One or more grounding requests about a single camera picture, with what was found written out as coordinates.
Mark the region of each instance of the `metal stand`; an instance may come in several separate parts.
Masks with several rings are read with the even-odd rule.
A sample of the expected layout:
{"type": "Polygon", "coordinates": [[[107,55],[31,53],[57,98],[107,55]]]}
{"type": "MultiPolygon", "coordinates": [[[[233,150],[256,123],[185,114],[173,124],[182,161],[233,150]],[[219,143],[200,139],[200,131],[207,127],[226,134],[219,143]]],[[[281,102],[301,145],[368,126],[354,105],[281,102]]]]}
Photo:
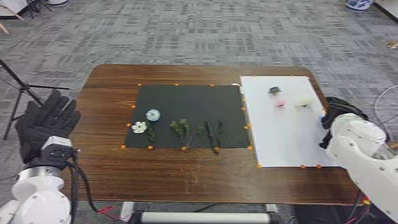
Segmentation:
{"type": "Polygon", "coordinates": [[[15,108],[13,108],[11,117],[9,117],[9,124],[8,124],[6,133],[4,133],[4,140],[8,140],[8,137],[9,137],[9,130],[11,130],[13,122],[15,122],[15,121],[22,118],[22,116],[24,116],[24,115],[22,115],[22,116],[17,117],[17,110],[18,110],[20,101],[22,101],[22,94],[27,94],[27,95],[33,97],[36,103],[38,103],[40,105],[43,105],[43,99],[41,99],[41,97],[38,96],[38,94],[34,93],[31,87],[33,87],[33,88],[41,88],[41,89],[65,89],[65,90],[70,90],[70,88],[56,87],[56,86],[29,85],[29,84],[22,81],[22,79],[20,79],[17,73],[13,72],[13,70],[11,70],[8,64],[6,64],[6,62],[4,62],[2,60],[0,60],[0,66],[2,66],[4,70],[8,71],[11,77],[13,77],[15,81],[17,81],[17,83],[18,83],[18,85],[20,85],[20,88],[18,88],[20,93],[18,93],[18,97],[17,97],[17,103],[15,103],[15,108]]]}

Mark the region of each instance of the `pink object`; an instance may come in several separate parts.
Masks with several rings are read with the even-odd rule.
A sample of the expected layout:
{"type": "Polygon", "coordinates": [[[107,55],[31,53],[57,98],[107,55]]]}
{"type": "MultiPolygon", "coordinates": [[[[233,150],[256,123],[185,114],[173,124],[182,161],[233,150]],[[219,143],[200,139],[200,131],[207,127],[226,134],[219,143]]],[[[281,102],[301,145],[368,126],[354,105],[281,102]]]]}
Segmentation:
{"type": "Polygon", "coordinates": [[[278,108],[283,108],[285,104],[287,104],[287,100],[278,100],[274,106],[276,106],[278,108]]]}

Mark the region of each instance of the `black glove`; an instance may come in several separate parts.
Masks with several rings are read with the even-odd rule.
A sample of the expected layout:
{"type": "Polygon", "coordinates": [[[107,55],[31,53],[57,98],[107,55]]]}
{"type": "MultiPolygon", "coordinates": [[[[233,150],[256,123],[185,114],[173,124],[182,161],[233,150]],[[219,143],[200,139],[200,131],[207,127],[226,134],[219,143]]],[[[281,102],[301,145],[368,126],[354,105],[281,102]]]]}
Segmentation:
{"type": "Polygon", "coordinates": [[[34,158],[41,157],[41,147],[49,137],[70,137],[79,124],[81,112],[77,101],[61,96],[56,90],[43,106],[34,101],[29,102],[25,115],[17,123],[17,132],[22,144],[22,160],[27,164],[34,158]]]}
{"type": "MultiPolygon", "coordinates": [[[[342,100],[336,97],[328,97],[328,103],[329,103],[328,115],[322,118],[324,129],[331,128],[335,119],[342,114],[354,113],[360,117],[363,117],[365,120],[368,120],[368,116],[363,113],[361,109],[345,100],[342,100]]],[[[324,137],[324,140],[320,143],[320,147],[324,149],[329,146],[331,139],[333,139],[333,133],[329,131],[328,136],[324,137]]]]}

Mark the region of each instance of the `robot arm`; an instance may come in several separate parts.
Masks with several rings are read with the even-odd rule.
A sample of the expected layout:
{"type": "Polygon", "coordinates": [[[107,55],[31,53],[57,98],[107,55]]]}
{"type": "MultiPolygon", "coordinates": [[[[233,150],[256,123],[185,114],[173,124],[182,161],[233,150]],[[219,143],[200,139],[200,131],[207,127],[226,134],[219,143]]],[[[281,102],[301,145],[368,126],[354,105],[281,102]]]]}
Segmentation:
{"type": "Polygon", "coordinates": [[[29,102],[17,123],[25,170],[13,186],[13,200],[0,209],[0,224],[70,224],[72,203],[61,193],[61,171],[73,157],[70,133],[81,120],[77,102],[54,91],[40,106],[29,102]]]}
{"type": "Polygon", "coordinates": [[[398,222],[398,157],[377,159],[386,134],[352,113],[336,117],[328,154],[349,171],[352,181],[390,218],[398,222]]]}

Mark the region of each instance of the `black mat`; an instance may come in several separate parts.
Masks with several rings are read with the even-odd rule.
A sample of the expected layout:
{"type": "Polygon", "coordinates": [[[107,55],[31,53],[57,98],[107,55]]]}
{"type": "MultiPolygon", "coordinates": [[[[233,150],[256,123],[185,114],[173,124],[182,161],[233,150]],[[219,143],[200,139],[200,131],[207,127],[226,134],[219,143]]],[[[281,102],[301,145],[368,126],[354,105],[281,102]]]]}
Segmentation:
{"type": "MultiPolygon", "coordinates": [[[[171,122],[189,120],[191,127],[212,122],[217,133],[219,121],[223,121],[224,134],[221,147],[246,148],[249,135],[246,116],[242,111],[242,95],[239,86],[143,86],[136,103],[132,124],[146,120],[150,109],[161,111],[161,120],[155,122],[157,142],[152,144],[146,134],[136,134],[129,130],[127,147],[180,148],[180,138],[171,128],[171,122]]],[[[210,148],[207,133],[200,138],[194,148],[210,148]]]]}

